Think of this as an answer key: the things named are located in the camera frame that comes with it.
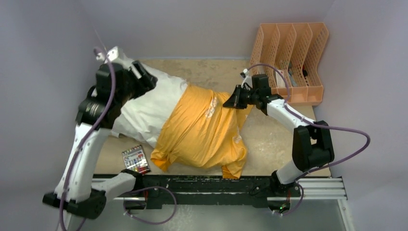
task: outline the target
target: cable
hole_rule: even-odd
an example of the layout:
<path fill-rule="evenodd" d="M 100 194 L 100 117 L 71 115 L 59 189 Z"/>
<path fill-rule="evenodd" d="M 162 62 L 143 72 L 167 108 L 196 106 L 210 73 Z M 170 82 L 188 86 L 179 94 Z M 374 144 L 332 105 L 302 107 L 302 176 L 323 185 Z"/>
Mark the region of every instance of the cable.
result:
<path fill-rule="evenodd" d="M 161 187 L 161 186 L 147 187 L 147 188 L 144 188 L 144 189 L 139 189 L 139 190 L 131 191 L 130 193 L 140 193 L 140 192 L 142 192 L 142 191 L 146 191 L 146 190 L 149 190 L 149 189 L 163 189 L 163 190 L 166 190 L 166 191 L 171 195 L 171 197 L 173 198 L 173 201 L 174 201 L 173 213 L 172 213 L 166 220 L 164 220 L 164 221 L 160 221 L 160 222 L 147 221 L 147 220 L 143 220 L 143 219 L 141 219 L 141 218 L 138 218 L 138 217 L 136 217 L 136 216 L 134 216 L 134 215 L 128 213 L 128 212 L 126 211 L 125 202 L 123 202 L 123 209 L 125 210 L 125 213 L 124 213 L 123 215 L 126 214 L 126 215 L 128 215 L 129 217 L 131 217 L 131 218 L 133 218 L 133 219 L 135 219 L 135 220 L 141 221 L 141 222 L 146 223 L 146 224 L 149 224 L 149 225 L 161 225 L 161 224 L 164 224 L 164 223 L 168 222 L 169 220 L 171 220 L 171 219 L 174 217 L 174 215 L 176 214 L 176 211 L 177 211 L 177 201 L 176 201 L 176 197 L 175 197 L 175 195 L 174 195 L 169 189 L 167 189 L 167 188 L 165 188 L 165 187 Z"/>
<path fill-rule="evenodd" d="M 95 47 L 94 52 L 95 53 L 102 53 L 102 54 L 104 54 L 105 57 L 107 57 L 107 54 L 105 54 L 104 51 L 99 47 Z M 65 181 L 64 181 L 63 193 L 62 193 L 61 199 L 60 199 L 60 225 L 61 225 L 61 228 L 62 228 L 63 231 L 67 230 L 66 227 L 65 227 L 65 224 L 64 224 L 64 202 L 65 202 L 65 199 L 66 199 L 66 192 L 67 192 L 67 189 L 68 189 L 69 180 L 71 178 L 71 174 L 72 174 L 72 170 L 74 168 L 75 162 L 76 162 L 76 160 L 77 160 L 77 158 L 79 156 L 79 152 L 82 151 L 82 146 L 85 144 L 88 137 L 91 135 L 91 133 L 96 129 L 96 127 L 100 124 L 102 119 L 105 117 L 106 113 L 109 110 L 109 107 L 111 106 L 112 100 L 114 98 L 115 88 L 116 88 L 115 70 L 114 70 L 114 66 L 112 65 L 111 61 L 109 59 L 107 59 L 107 58 L 106 58 L 106 60 L 107 60 L 107 64 L 108 64 L 108 67 L 109 67 L 109 71 L 111 72 L 111 79 L 112 79 L 111 93 L 109 95 L 108 103 L 106 103 L 106 106 L 105 106 L 102 114 L 98 117 L 96 122 L 92 125 L 92 127 L 89 129 L 89 131 L 85 134 L 85 136 L 79 142 L 78 147 L 76 148 L 75 153 L 72 156 L 71 163 L 69 164 L 68 171 L 66 173 L 66 177 L 65 177 Z M 79 231 L 82 228 L 84 223 L 85 223 L 85 219 L 83 219 L 83 221 L 79 225 L 77 231 Z"/>
<path fill-rule="evenodd" d="M 307 119 L 304 119 L 303 116 L 298 115 L 297 113 L 295 113 L 294 111 L 292 111 L 292 110 L 288 107 L 288 101 L 289 101 L 289 99 L 290 99 L 290 97 L 291 97 L 291 94 L 290 94 L 290 91 L 289 91 L 289 84 L 288 84 L 288 81 L 286 80 L 286 78 L 282 75 L 282 73 L 281 73 L 277 68 L 275 68 L 275 67 L 272 66 L 272 65 L 268 65 L 268 64 L 255 64 L 255 65 L 250 66 L 250 67 L 248 68 L 248 70 L 251 70 L 252 68 L 254 68 L 254 67 L 256 67 L 256 66 L 266 66 L 266 67 L 272 68 L 276 73 L 278 73 L 278 74 L 280 75 L 280 77 L 281 77 L 281 78 L 283 79 L 283 81 L 285 82 L 286 92 L 287 92 L 287 94 L 288 94 L 288 97 L 285 99 L 285 101 L 284 101 L 284 103 L 283 103 L 283 106 L 285 107 L 285 109 L 286 109 L 290 114 L 294 115 L 296 118 L 298 118 L 298 119 L 302 120 L 303 122 L 305 122 L 305 123 L 307 123 L 307 124 L 309 124 L 309 125 L 311 125 L 311 126 L 314 126 L 314 127 L 316 127 L 316 128 L 331 129 L 331 130 L 338 130 L 338 131 L 347 131 L 347 132 L 352 132 L 352 133 L 361 134 L 361 135 L 363 135 L 363 136 L 365 136 L 365 137 L 367 138 L 366 143 L 365 143 L 360 149 L 358 149 L 357 151 L 355 151 L 354 153 L 352 153 L 352 154 L 346 156 L 345 158 L 343 158 L 343 159 L 341 159 L 341 160 L 338 160 L 338 161 L 335 161 L 335 162 L 333 162 L 333 163 L 327 164 L 326 166 L 322 166 L 322 167 L 318 167 L 318 168 L 311 169 L 311 170 L 309 170 L 308 172 L 305 172 L 305 173 L 303 173 L 301 176 L 299 176 L 298 178 L 296 178 L 296 180 L 299 180 L 300 178 L 306 176 L 306 175 L 309 174 L 309 173 L 316 172 L 316 171 L 319 171 L 319 170 L 322 170 L 322 169 L 325 169 L 325 168 L 332 167 L 332 166 L 338 165 L 338 164 L 340 164 L 340 163 L 343 163 L 344 161 L 349 160 L 349 159 L 353 158 L 354 156 L 356 156 L 357 154 L 359 154 L 360 152 L 364 151 L 364 150 L 369 146 L 369 144 L 370 144 L 370 142 L 371 142 L 371 137 L 370 137 L 369 134 L 367 134 L 366 132 L 363 132 L 363 131 L 357 130 L 357 129 L 352 129 L 352 128 L 342 128 L 342 127 L 334 127 L 334 126 L 326 126 L 326 125 L 315 124 L 315 123 L 313 123 L 312 121 L 309 121 L 309 120 L 307 120 Z M 300 186 L 300 189 L 302 190 L 302 194 L 301 194 L 301 196 L 300 196 L 300 200 L 299 200 L 299 202 L 297 203 L 297 205 L 295 206 L 295 208 L 291 209 L 289 212 L 285 213 L 284 215 L 288 215 L 288 214 L 292 213 L 294 210 L 296 210 L 296 209 L 299 207 L 300 203 L 303 201 L 303 197 L 304 197 L 304 193 L 303 193 L 303 192 L 304 192 L 304 190 L 303 190 L 302 186 L 301 186 L 298 182 L 295 182 L 295 183 L 296 183 L 297 185 L 299 185 L 299 186 Z"/>

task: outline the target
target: orange plastic file organizer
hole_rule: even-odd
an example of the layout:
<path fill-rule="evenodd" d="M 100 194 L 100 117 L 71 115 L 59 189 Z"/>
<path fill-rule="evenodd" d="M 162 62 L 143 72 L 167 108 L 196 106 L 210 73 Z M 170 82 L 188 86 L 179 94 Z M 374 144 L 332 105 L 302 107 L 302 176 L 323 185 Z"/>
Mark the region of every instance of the orange plastic file organizer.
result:
<path fill-rule="evenodd" d="M 261 24 L 251 55 L 251 65 L 265 63 L 282 70 L 289 83 L 291 105 L 318 105 L 323 100 L 323 86 L 317 67 L 328 37 L 329 31 L 324 23 Z M 296 86 L 291 83 L 289 65 Z M 258 66 L 252 69 L 252 75 L 261 73 L 269 76 L 272 93 L 287 98 L 286 88 L 277 86 L 271 68 Z"/>

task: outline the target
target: crumpled fabric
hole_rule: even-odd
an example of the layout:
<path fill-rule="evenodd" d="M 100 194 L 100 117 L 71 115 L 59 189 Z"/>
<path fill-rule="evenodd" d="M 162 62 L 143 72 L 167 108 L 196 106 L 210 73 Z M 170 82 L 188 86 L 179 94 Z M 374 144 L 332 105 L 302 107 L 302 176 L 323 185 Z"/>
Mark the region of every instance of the crumpled fabric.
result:
<path fill-rule="evenodd" d="M 174 162 L 221 166 L 223 178 L 239 178 L 247 157 L 240 130 L 252 106 L 244 110 L 222 107 L 229 97 L 229 93 L 189 84 L 162 127 L 152 162 L 163 171 Z"/>

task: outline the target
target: orange fabric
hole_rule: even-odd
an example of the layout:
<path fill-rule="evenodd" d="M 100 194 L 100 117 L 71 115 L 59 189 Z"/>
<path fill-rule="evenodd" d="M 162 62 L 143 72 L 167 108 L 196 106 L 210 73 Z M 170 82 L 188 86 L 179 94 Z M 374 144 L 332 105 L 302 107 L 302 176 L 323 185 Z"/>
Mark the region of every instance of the orange fabric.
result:
<path fill-rule="evenodd" d="M 222 107 L 228 93 L 189 85 L 165 122 L 151 160 L 163 171 L 174 163 L 209 168 L 222 166 L 224 178 L 239 178 L 247 148 L 239 134 L 252 106 Z"/>

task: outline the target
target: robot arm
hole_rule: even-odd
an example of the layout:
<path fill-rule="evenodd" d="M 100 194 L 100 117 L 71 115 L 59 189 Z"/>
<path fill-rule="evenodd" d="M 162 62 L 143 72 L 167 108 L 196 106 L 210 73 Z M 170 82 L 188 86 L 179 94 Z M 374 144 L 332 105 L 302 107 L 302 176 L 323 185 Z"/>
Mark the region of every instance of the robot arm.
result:
<path fill-rule="evenodd" d="M 260 74 L 252 77 L 245 75 L 242 85 L 237 85 L 234 93 L 223 104 L 224 107 L 236 109 L 244 109 L 248 104 L 256 105 L 257 109 L 278 120 L 293 134 L 292 160 L 272 173 L 271 183 L 276 189 L 287 188 L 310 169 L 334 160 L 330 131 L 316 128 L 305 121 L 320 125 L 327 125 L 327 123 L 314 121 L 305 116 L 299 119 L 286 110 L 284 102 L 280 95 L 271 94 L 268 76 Z M 289 105 L 287 107 L 296 114 L 302 115 Z"/>
<path fill-rule="evenodd" d="M 105 60 L 102 54 L 96 55 L 97 59 Z M 92 184 L 92 177 L 99 153 L 108 135 L 111 134 L 121 107 L 129 99 L 140 97 L 154 89 L 157 83 L 157 78 L 150 75 L 139 61 L 127 58 L 118 47 L 111 49 L 107 57 L 114 67 L 116 76 L 112 104 L 101 123 L 86 140 L 70 169 L 78 144 L 105 110 L 111 94 L 111 73 L 105 62 L 96 72 L 96 85 L 90 88 L 86 99 L 78 107 L 75 140 L 64 174 L 55 190 L 43 197 L 43 203 L 59 207 L 64 193 L 64 209 L 71 214 L 90 219 L 97 218 L 107 202 L 135 188 L 136 177 L 140 174 L 128 169 L 114 178 L 97 184 Z M 69 172 L 71 175 L 68 189 L 64 192 L 64 183 Z"/>

